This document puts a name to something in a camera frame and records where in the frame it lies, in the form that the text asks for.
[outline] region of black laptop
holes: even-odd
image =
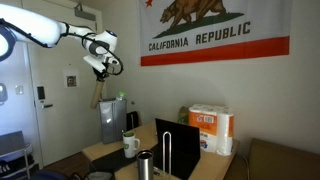
[[[153,164],[163,170],[163,133],[171,133],[171,174],[188,179],[200,159],[199,128],[156,118],[158,144],[151,148],[154,152]],[[169,136],[165,136],[166,168],[169,173]]]

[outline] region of door handle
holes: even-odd
[[[44,104],[44,105],[42,105],[42,109],[45,109],[45,108],[49,108],[49,107],[52,107],[53,106],[53,104]]]

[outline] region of mini fridge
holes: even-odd
[[[116,98],[99,102],[102,142],[122,141],[122,131],[127,131],[127,100]]]

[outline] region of black cable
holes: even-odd
[[[9,23],[9,22],[6,22],[6,21],[5,21],[4,19],[2,19],[2,18],[0,19],[0,24],[3,24],[5,27],[11,28],[11,29],[17,31],[18,33],[20,33],[20,34],[22,34],[23,36],[27,37],[28,39],[30,39],[30,40],[33,41],[34,43],[40,45],[41,47],[50,48],[50,47],[48,46],[48,44],[42,43],[42,42],[40,42],[39,40],[33,38],[31,33],[26,33],[26,32],[24,32],[23,30],[21,30],[21,29],[18,28],[17,26],[15,26],[15,25],[13,25],[13,24],[11,24],[11,23]],[[122,73],[122,71],[123,71],[124,69],[123,69],[123,62],[120,60],[120,58],[118,58],[118,57],[117,57],[114,53],[112,53],[109,49],[107,49],[106,47],[104,47],[104,45],[101,44],[99,41],[96,41],[95,39],[91,39],[91,38],[88,38],[88,37],[87,37],[88,35],[95,34],[95,33],[89,33],[89,34],[87,34],[87,35],[85,35],[85,36],[80,36],[80,35],[78,35],[78,34],[70,34],[70,33],[69,33],[69,25],[68,25],[67,23],[64,23],[64,24],[66,24],[67,32],[60,34],[60,38],[61,38],[61,36],[66,37],[66,36],[68,36],[68,35],[69,35],[69,36],[79,37],[80,39],[82,39],[82,46],[83,46],[83,47],[84,47],[84,39],[85,39],[85,40],[89,40],[89,41],[91,41],[91,42],[93,42],[93,43],[98,44],[99,46],[103,47],[108,53],[110,53],[115,59],[117,59],[118,62],[119,62],[119,64],[120,64],[120,71],[119,71],[119,72],[115,73],[115,72],[114,72],[114,69],[113,69],[113,72],[112,72],[112,73],[110,73],[110,72],[106,72],[106,73],[108,73],[108,75],[110,74],[110,75],[115,75],[115,76],[117,76],[117,75],[119,75],[119,74]]]

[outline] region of white mug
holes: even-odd
[[[140,139],[136,138],[133,131],[123,133],[123,149],[126,158],[133,158],[135,156],[135,150],[140,147]]]

